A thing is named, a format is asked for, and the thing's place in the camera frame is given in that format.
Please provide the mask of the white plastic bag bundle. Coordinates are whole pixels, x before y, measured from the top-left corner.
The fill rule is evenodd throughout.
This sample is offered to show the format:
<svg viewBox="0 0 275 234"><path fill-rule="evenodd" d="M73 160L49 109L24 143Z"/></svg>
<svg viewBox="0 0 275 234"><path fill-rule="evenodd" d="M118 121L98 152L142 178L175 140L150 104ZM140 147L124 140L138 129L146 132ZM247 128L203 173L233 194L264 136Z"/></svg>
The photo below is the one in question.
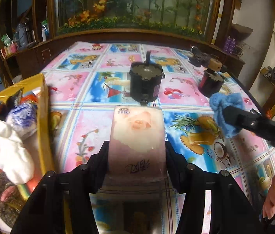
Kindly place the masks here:
<svg viewBox="0 0 275 234"><path fill-rule="evenodd" d="M16 131L0 120L0 169L16 185L34 177L35 165Z"/></svg>

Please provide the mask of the colourful sponge sheet pack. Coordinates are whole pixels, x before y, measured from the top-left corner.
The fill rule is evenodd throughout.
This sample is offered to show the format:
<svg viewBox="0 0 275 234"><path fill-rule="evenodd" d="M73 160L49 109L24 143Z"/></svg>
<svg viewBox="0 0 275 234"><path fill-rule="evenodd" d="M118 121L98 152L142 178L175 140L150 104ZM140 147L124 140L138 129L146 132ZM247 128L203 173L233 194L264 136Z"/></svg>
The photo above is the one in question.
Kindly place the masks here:
<svg viewBox="0 0 275 234"><path fill-rule="evenodd" d="M23 200L26 201L30 197L34 189L39 184L40 180L40 177L34 176L33 179L29 180L27 183L17 185L17 188Z"/></svg>

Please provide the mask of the grey kettle on shelf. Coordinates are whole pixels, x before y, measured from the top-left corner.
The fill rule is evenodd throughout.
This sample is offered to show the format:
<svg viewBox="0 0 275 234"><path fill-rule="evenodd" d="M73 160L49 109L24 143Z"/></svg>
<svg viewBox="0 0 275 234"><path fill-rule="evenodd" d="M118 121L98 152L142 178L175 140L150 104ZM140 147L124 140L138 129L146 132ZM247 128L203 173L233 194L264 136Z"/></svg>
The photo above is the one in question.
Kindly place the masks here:
<svg viewBox="0 0 275 234"><path fill-rule="evenodd" d="M31 41L28 37L28 32L26 30L25 24L19 23L17 25L13 40L20 49L26 48L29 45Z"/></svg>

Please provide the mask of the colourful patterned tablecloth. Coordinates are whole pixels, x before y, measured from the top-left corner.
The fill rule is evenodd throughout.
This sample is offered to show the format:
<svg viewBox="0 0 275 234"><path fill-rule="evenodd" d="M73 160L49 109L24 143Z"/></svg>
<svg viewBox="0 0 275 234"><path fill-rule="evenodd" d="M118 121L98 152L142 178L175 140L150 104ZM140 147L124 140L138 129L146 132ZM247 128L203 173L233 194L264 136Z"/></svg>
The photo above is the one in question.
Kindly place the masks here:
<svg viewBox="0 0 275 234"><path fill-rule="evenodd" d="M141 107L130 96L132 62L163 67L165 78L158 98ZM112 161L120 177L105 179L91 195L100 233L175 233L185 195L164 176L156 183L160 153L132 154L143 146L169 141L186 161L207 172L227 169L256 213L275 172L275 148L246 130L224 138L216 127L209 99L198 90L204 69L195 68L188 51L147 44L90 44L77 42L44 69L50 89L53 148L59 172L88 162L104 141L119 139Z"/></svg>

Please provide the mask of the black round pot with stick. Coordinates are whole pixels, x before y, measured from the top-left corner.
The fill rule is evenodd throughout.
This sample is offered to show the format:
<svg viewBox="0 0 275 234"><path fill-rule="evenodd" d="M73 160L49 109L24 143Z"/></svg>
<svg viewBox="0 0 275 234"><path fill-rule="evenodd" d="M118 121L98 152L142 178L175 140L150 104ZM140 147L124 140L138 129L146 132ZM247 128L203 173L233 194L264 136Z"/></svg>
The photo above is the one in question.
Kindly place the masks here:
<svg viewBox="0 0 275 234"><path fill-rule="evenodd" d="M129 71L130 96L141 105L147 105L158 97L162 79L161 65L151 61L151 51L146 52L145 62L133 62Z"/></svg>

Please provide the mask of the large flower landscape painting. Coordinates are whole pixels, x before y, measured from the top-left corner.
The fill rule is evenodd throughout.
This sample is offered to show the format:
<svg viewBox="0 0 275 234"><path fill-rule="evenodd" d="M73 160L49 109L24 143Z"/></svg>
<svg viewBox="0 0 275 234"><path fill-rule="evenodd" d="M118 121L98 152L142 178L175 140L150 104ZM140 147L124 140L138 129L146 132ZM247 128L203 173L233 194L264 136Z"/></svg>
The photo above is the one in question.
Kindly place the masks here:
<svg viewBox="0 0 275 234"><path fill-rule="evenodd" d="M206 40L220 0L50 0L57 35L129 28Z"/></svg>

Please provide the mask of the black toy gadget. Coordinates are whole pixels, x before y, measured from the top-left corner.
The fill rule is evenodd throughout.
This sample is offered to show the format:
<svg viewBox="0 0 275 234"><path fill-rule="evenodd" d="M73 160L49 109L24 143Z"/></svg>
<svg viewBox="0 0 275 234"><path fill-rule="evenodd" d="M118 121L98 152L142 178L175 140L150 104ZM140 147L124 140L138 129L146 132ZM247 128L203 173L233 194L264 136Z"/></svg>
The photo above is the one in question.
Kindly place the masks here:
<svg viewBox="0 0 275 234"><path fill-rule="evenodd" d="M218 60L218 57L216 55L207 54L205 52L202 52L195 46L191 47L190 53L191 54L189 55L188 60L192 65L194 65L196 67L203 66L203 67L207 68L211 58Z"/></svg>

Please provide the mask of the white blue Vinda tissue bag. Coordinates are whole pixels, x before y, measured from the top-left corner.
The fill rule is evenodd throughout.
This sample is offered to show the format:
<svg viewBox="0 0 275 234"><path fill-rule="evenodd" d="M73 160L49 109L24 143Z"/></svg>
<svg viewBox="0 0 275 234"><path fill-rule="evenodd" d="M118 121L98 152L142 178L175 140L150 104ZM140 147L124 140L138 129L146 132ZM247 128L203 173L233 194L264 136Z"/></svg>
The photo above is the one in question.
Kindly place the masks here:
<svg viewBox="0 0 275 234"><path fill-rule="evenodd" d="M26 139L37 130L37 105L27 102L13 108L6 117L20 138Z"/></svg>

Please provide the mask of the pink rose tissue pack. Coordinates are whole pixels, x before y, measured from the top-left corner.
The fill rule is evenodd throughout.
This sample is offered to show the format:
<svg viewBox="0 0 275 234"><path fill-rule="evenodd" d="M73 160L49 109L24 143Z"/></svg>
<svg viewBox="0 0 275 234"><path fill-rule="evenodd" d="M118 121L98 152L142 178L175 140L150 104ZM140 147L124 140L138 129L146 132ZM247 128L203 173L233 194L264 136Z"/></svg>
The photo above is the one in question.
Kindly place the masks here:
<svg viewBox="0 0 275 234"><path fill-rule="evenodd" d="M108 149L108 177L116 183L166 178L163 112L147 106L116 106Z"/></svg>

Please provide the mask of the black foil snack bag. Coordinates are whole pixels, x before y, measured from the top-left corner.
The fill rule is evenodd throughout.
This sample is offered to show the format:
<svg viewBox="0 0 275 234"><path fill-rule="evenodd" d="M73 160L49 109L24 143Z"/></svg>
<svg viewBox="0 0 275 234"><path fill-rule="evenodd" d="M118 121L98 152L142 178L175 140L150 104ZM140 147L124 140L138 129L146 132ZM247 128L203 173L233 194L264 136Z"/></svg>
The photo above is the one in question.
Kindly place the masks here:
<svg viewBox="0 0 275 234"><path fill-rule="evenodd" d="M5 103L0 101L0 120L5 121L8 113L21 103L23 89L8 97Z"/></svg>

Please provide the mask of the small black cup with spool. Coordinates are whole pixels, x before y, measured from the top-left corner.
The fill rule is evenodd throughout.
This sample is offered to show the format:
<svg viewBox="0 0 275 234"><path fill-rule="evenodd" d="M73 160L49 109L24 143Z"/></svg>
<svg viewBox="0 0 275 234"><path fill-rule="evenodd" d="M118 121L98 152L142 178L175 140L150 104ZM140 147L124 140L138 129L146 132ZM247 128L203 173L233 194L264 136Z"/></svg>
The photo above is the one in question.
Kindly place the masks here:
<svg viewBox="0 0 275 234"><path fill-rule="evenodd" d="M198 85L200 93L208 98L211 95L218 93L225 80L220 72L225 73L226 71L227 67L225 65L220 61L211 58Z"/></svg>

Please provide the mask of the blue knitted cloth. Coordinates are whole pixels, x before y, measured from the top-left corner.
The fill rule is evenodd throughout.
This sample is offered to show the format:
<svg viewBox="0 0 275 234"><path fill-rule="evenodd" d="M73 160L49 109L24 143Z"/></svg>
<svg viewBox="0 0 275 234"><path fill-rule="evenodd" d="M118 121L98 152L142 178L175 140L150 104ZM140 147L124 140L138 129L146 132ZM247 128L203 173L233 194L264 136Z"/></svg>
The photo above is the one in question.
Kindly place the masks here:
<svg viewBox="0 0 275 234"><path fill-rule="evenodd" d="M214 121L227 138L232 138L238 135L241 128L230 124L233 121L239 110L244 110L244 102L240 93L225 95L215 93L210 97L210 107L214 112Z"/></svg>

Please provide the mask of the yellow cardboard box tray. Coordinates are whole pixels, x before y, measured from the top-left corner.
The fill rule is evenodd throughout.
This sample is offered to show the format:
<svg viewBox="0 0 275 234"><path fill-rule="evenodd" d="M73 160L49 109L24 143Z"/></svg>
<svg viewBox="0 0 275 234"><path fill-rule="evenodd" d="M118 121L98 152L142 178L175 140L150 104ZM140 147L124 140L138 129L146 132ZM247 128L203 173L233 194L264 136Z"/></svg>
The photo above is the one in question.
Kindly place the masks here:
<svg viewBox="0 0 275 234"><path fill-rule="evenodd" d="M47 171L55 169L49 138L49 90L44 75L36 74L1 91L0 101L5 103L9 96L21 89L24 92L40 91L39 102L37 103L36 142L33 151L36 176L40 179Z"/></svg>

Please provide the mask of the red plastic bag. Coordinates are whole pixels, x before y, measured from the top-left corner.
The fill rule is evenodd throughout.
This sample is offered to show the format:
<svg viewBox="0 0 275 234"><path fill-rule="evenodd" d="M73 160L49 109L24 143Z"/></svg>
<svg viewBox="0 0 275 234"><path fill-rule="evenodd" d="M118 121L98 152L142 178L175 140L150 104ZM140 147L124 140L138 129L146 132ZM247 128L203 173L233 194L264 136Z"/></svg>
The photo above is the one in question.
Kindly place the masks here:
<svg viewBox="0 0 275 234"><path fill-rule="evenodd" d="M21 104L23 103L37 104L38 102L39 102L39 98L35 94L28 94L21 98Z"/></svg>

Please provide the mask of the speckled grey furry item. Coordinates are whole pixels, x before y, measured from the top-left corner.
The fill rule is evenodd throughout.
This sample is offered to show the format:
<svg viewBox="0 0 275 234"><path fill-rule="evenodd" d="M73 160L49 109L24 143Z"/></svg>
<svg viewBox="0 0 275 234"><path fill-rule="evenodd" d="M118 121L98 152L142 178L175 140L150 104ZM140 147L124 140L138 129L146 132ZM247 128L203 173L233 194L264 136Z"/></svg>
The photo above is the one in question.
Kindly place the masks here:
<svg viewBox="0 0 275 234"><path fill-rule="evenodd" d="M13 227L19 217L25 200L17 186L13 184L4 172L0 173L0 219L9 227Z"/></svg>

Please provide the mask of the purple bottles on shelf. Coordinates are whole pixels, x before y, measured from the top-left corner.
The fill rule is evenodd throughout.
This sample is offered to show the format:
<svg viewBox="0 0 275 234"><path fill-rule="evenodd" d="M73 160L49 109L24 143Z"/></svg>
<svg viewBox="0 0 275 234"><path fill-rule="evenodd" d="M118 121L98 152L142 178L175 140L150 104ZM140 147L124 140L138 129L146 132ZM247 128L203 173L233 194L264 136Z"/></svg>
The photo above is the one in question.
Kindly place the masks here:
<svg viewBox="0 0 275 234"><path fill-rule="evenodd" d="M236 46L236 41L234 38L228 36L226 38L225 44L224 44L224 48L223 51L228 53L228 54L232 54L234 51L234 48Z"/></svg>

